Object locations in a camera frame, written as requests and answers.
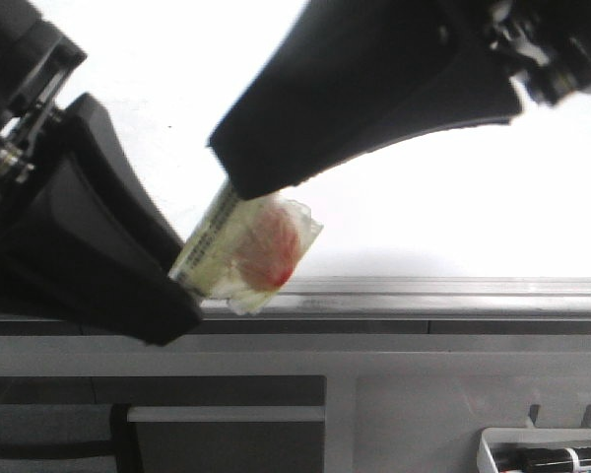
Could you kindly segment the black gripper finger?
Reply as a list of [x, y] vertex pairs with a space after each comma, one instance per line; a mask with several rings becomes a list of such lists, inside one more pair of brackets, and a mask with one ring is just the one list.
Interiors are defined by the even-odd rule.
[[181, 246], [84, 94], [45, 124], [28, 178], [0, 183], [0, 313], [166, 345], [202, 319], [168, 275]]
[[310, 1], [209, 145], [243, 199], [521, 103], [471, 1]]

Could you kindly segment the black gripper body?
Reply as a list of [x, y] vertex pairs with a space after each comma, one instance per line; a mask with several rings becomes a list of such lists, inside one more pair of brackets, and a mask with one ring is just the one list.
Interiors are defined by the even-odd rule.
[[484, 1], [482, 13], [492, 59], [533, 101], [591, 95], [591, 0]]
[[0, 184], [34, 169], [35, 141], [87, 54], [29, 1], [0, 1]]

